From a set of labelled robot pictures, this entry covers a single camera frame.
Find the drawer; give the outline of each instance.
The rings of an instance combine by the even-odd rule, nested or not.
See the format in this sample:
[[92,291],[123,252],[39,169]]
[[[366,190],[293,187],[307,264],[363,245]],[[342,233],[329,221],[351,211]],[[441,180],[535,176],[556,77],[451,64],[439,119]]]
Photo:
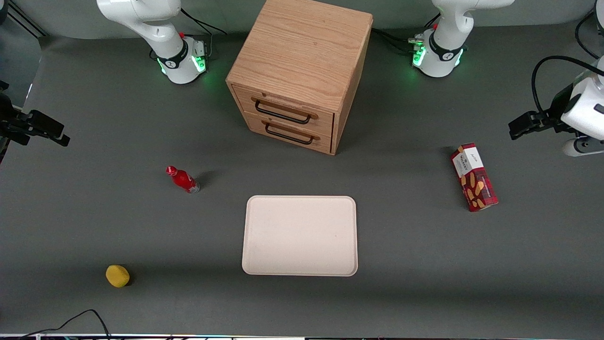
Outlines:
[[294,145],[303,146],[326,154],[331,154],[331,138],[321,134],[303,131],[282,125],[276,122],[270,122],[262,116],[255,114],[244,114],[245,122],[250,130],[273,137]]
[[324,136],[332,135],[333,114],[304,107],[274,98],[259,91],[251,91],[236,85],[233,90],[241,107],[247,113],[263,119],[270,119],[284,126],[317,132]]

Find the white tray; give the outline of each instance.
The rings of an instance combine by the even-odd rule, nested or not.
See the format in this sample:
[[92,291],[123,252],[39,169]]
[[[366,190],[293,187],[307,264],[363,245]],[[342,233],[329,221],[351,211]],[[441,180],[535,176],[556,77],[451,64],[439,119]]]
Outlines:
[[354,275],[355,201],[348,196],[251,197],[242,267],[251,275]]

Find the box label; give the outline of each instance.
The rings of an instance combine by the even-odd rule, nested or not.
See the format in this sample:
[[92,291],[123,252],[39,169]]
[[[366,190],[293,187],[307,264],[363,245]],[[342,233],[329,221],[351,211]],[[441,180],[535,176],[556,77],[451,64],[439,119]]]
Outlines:
[[463,152],[460,152],[459,155],[453,158],[453,164],[459,178],[467,175],[472,169],[484,167],[476,147],[464,149]]

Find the yellow sponge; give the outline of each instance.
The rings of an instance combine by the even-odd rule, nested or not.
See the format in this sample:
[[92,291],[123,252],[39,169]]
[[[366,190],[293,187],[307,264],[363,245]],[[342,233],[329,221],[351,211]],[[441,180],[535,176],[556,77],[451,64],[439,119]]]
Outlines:
[[112,286],[122,288],[128,281],[130,281],[130,274],[126,268],[119,266],[117,264],[112,264],[107,267],[107,271],[105,272],[105,276],[107,277],[107,281],[111,283]]

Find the wooden drawer cabinet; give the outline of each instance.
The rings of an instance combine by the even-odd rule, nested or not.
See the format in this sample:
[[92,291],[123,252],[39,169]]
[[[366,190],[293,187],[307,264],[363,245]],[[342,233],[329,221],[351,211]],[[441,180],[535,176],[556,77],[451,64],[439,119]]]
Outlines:
[[321,2],[267,0],[226,77],[250,130],[334,155],[372,22]]

